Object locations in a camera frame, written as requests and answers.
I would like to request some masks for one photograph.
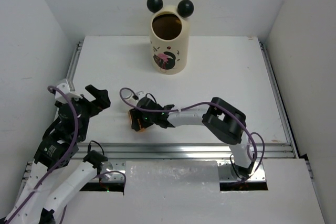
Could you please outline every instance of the cup opening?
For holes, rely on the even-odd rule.
[[[152,28],[160,39],[173,40],[180,35],[182,23],[173,13],[161,13],[153,19]]]

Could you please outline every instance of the white table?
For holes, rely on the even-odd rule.
[[[286,143],[284,128],[256,37],[191,37],[186,68],[173,76],[160,74],[150,62],[147,36],[87,36],[78,59],[74,84],[79,93],[92,84],[107,89],[111,108],[90,120],[88,137],[100,143],[217,144],[201,126],[131,130],[119,90],[129,87],[152,93],[159,104],[184,106],[220,97],[247,116],[248,129],[266,143]]]
[[[124,196],[79,192],[64,223],[324,223],[303,159],[268,159],[264,165],[268,191],[220,192],[211,162],[127,162]]]

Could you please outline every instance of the metal frame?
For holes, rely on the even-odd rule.
[[[118,170],[125,173],[126,163],[123,159],[109,159],[113,165],[113,170]],[[230,159],[219,159],[217,161],[219,183],[233,183],[237,182],[237,176],[234,174],[231,166]],[[123,183],[124,177],[120,174],[113,174],[109,180],[110,183]],[[98,179],[93,179],[91,182],[98,182]],[[253,173],[253,176],[246,181],[246,183],[263,183],[266,182],[266,176],[264,167],[261,165],[257,171]]]
[[[80,41],[76,45],[74,53],[73,53],[72,58],[71,58],[70,66],[69,66],[68,73],[67,73],[67,76],[66,76],[66,78],[71,80],[71,81],[73,80],[73,77],[75,76],[76,67],[77,67],[77,64],[78,64],[80,52],[82,51],[83,43],[84,43],[84,41]]]
[[[295,144],[295,141],[294,141],[294,137],[293,137],[293,134],[290,130],[290,124],[289,124],[289,120],[288,120],[288,117],[287,117],[287,114],[286,114],[285,106],[284,106],[284,103],[283,103],[282,98],[281,98],[279,87],[278,87],[278,84],[277,84],[277,81],[276,81],[276,78],[275,78],[275,75],[274,75],[273,67],[271,65],[271,62],[270,62],[270,59],[269,59],[269,56],[268,56],[268,52],[265,48],[265,45],[263,45],[261,42],[259,42],[259,44],[260,44],[262,56],[264,57],[265,66],[266,66],[266,69],[267,69],[269,81],[271,83],[273,94],[274,94],[276,104],[277,104],[277,107],[278,107],[278,111],[279,111],[279,114],[280,114],[280,119],[281,119],[281,122],[282,122],[283,130],[285,132],[286,140],[287,140],[287,142],[289,142],[291,144],[294,155],[295,155],[295,158],[299,158],[297,148],[296,148],[296,144]]]
[[[229,159],[231,151],[227,145],[218,144],[108,144],[102,143],[105,156],[108,159],[134,160],[134,159],[196,159],[196,160],[223,160]],[[87,154],[88,143],[78,144],[79,151],[73,159],[83,159]],[[100,151],[98,146],[92,150]],[[259,156],[262,145],[257,144]],[[265,158],[294,158],[289,143],[265,145]]]

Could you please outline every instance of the ceramic cup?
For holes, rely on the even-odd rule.
[[[194,6],[189,0],[163,7],[162,0],[148,0],[154,14],[150,22],[150,57],[154,68],[163,74],[181,72],[187,64],[190,25]]]

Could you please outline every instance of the purple cable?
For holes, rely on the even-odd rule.
[[[129,103],[128,101],[125,100],[125,98],[122,96],[122,91],[123,90],[128,90],[128,91],[131,91],[133,93],[133,95],[135,95],[135,92],[130,89],[130,88],[122,88],[120,89],[119,91],[119,96],[121,98],[121,100],[126,103],[128,106],[134,108],[134,109],[137,109],[139,111],[143,111],[143,112],[151,112],[151,113],[171,113],[171,112],[179,112],[179,110],[177,109],[174,109],[174,110],[147,110],[147,109],[142,109],[142,108],[139,108],[137,106],[134,106],[133,104]],[[238,125],[245,131],[245,133],[247,134],[248,136],[248,139],[249,141],[251,141],[251,144],[253,146],[253,150],[254,150],[254,157],[251,157],[250,156],[250,153],[249,151],[247,152],[248,155],[249,155],[249,158],[251,159],[251,161],[255,161],[258,157],[258,151],[257,151],[257,145],[256,145],[256,142],[254,141],[252,135],[249,133],[249,131],[246,129],[246,127],[241,123],[241,121],[235,117],[235,115],[233,115],[231,112],[229,112],[227,109],[223,108],[222,106],[219,106],[218,104],[216,103],[213,103],[213,102],[200,102],[200,103],[197,103],[197,104],[194,104],[194,105],[191,105],[191,106],[188,106],[188,107],[185,107],[185,108],[181,108],[181,111],[186,111],[186,110],[189,110],[189,109],[192,109],[194,107],[197,107],[197,106],[200,106],[200,105],[210,105],[210,106],[213,106],[213,107],[216,107],[220,110],[222,110],[224,113],[226,113],[227,115],[229,115],[233,120],[235,120]]]
[[[62,92],[60,91],[58,88],[54,87],[54,86],[48,86],[48,91],[52,92],[53,90],[57,91],[58,93],[61,94],[61,96],[67,101],[67,103],[69,104],[69,107],[72,111],[73,114],[73,119],[75,121],[75,131],[73,133],[73,138],[72,141],[70,143],[69,148],[67,149],[67,151],[64,153],[64,155],[60,158],[60,160],[48,171],[45,173],[45,175],[37,182],[36,186],[34,187],[34,190],[28,195],[28,197],[21,203],[21,205],[15,210],[15,212],[12,214],[12,216],[5,222],[5,224],[9,224],[13,218],[20,212],[20,210],[24,207],[24,205],[31,199],[31,197],[34,195],[35,190],[42,184],[42,182],[46,179],[47,176],[49,176],[50,173],[52,173],[59,165],[61,162],[63,162],[63,160],[65,160],[69,154],[71,153],[76,140],[77,140],[77,136],[78,136],[78,118],[77,118],[77,113],[75,110],[74,105],[72,105],[71,100]]]
[[[67,211],[67,206],[64,207],[63,209],[63,213],[62,213],[62,217],[61,217],[61,220],[59,221],[59,224],[62,224],[63,223],[63,220],[64,220],[64,216],[65,216],[65,212]]]
[[[264,154],[265,154],[265,141],[264,141],[263,137],[259,133],[257,133],[257,132],[252,132],[251,135],[257,135],[257,136],[259,136],[259,138],[260,138],[260,140],[261,140],[261,142],[263,144],[263,149],[262,149],[262,152],[261,152],[261,157],[260,157],[259,163],[258,163],[258,165],[257,165],[257,167],[255,169],[255,170],[257,170],[259,168],[259,166],[261,165],[261,162],[263,161],[263,158],[264,158]]]
[[[248,145],[247,145],[247,156],[249,157],[250,160],[253,159],[253,157],[251,156],[251,153],[250,153],[250,144],[252,144],[251,140],[248,139]]]

